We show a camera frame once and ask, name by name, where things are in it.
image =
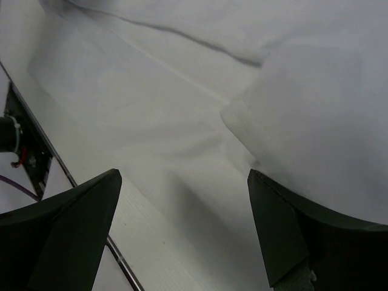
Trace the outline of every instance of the wrinkled fabric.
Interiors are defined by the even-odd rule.
[[[222,118],[272,179],[387,224],[388,3],[352,3],[293,33]]]
[[[329,23],[352,0],[68,0],[125,21],[179,33],[241,61],[262,64],[307,22]]]

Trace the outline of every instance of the white surface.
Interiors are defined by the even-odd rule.
[[[7,101],[8,85],[8,77],[0,67],[0,116],[4,114],[5,102]]]
[[[274,50],[223,118],[284,186],[388,224],[388,2],[338,3],[349,9]]]
[[[14,153],[0,153],[0,175],[17,182],[24,188],[35,193],[34,188],[23,167],[12,168],[11,162],[16,162],[18,156]],[[35,200],[18,189],[0,181],[0,213],[9,212],[35,203]]]

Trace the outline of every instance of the metal rail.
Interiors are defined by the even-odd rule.
[[[24,99],[23,99],[22,95],[20,94],[18,88],[16,87],[15,83],[13,83],[12,78],[8,74],[7,70],[4,68],[3,64],[1,63],[1,61],[0,61],[0,66],[5,71],[5,74],[7,74],[8,79],[11,82],[12,89],[13,89],[17,99],[20,101],[20,103],[24,107],[25,111],[27,112],[28,116],[32,120],[32,123],[33,123],[34,127],[37,129],[38,133],[43,138],[44,142],[46,143],[47,148],[50,150],[50,153],[52,154],[53,157],[55,157],[58,160],[59,165],[61,165],[61,167],[62,167],[62,169],[63,169],[67,179],[69,179],[69,181],[72,184],[72,186],[76,187],[77,186],[77,182],[75,181],[75,179],[70,174],[69,170],[65,166],[65,164],[64,164],[63,160],[61,159],[61,157],[58,155],[58,152],[55,150],[53,144],[48,139],[48,136],[44,133],[42,127],[39,125],[38,120],[35,118],[34,114],[30,110],[30,108],[28,107],[27,103],[24,101]],[[117,245],[115,244],[115,242],[112,240],[112,238],[109,235],[108,235],[108,238],[107,238],[106,245],[109,248],[109,250],[111,251],[113,257],[116,259],[116,262],[120,266],[120,269],[124,273],[124,276],[127,278],[128,282],[131,285],[131,287],[133,288],[133,290],[134,291],[144,291],[142,285],[140,284],[140,282],[136,278],[135,274],[133,273],[133,271],[129,267],[127,261],[123,258],[123,256],[122,256],[121,252],[119,251]]]

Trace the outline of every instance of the metal edge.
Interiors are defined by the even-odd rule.
[[[46,146],[47,146],[48,150],[50,151],[52,156],[55,157],[58,160],[59,165],[63,169],[63,171],[64,171],[67,179],[69,179],[71,185],[73,187],[76,187],[77,186],[77,182],[72,177],[72,174],[70,174],[70,172],[67,169],[67,167],[65,166],[63,160],[59,156],[59,154],[56,151],[56,149],[54,148],[53,144],[50,142],[48,136],[43,131],[42,127],[40,126],[40,124],[38,122],[38,120],[36,119],[36,117],[34,116],[32,111],[30,110],[30,107],[24,101],[24,99],[23,99],[22,95],[20,94],[18,88],[16,87],[15,83],[12,81],[11,76],[8,74],[8,71],[5,69],[5,67],[3,66],[1,61],[0,61],[0,66],[5,71],[5,74],[7,75],[8,79],[10,80],[10,85],[11,85],[13,91],[15,92],[16,97],[19,99],[20,103],[25,108],[25,111],[27,112],[28,116],[31,118],[31,120],[33,122],[33,125],[36,127],[37,131],[42,136],[43,141],[46,143]],[[144,288],[142,287],[142,285],[140,284],[139,280],[137,279],[137,277],[135,276],[135,274],[133,273],[133,271],[129,267],[127,261],[122,256],[121,252],[119,251],[117,245],[112,240],[110,235],[108,235],[106,245],[109,248],[109,250],[111,251],[113,257],[115,258],[116,262],[120,266],[121,271],[124,273],[124,276],[127,278],[128,282],[131,285],[131,287],[133,288],[133,290],[134,291],[144,291]]]

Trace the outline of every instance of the black tube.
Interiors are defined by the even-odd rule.
[[[16,128],[9,117],[0,117],[0,152],[13,152],[16,146]]]

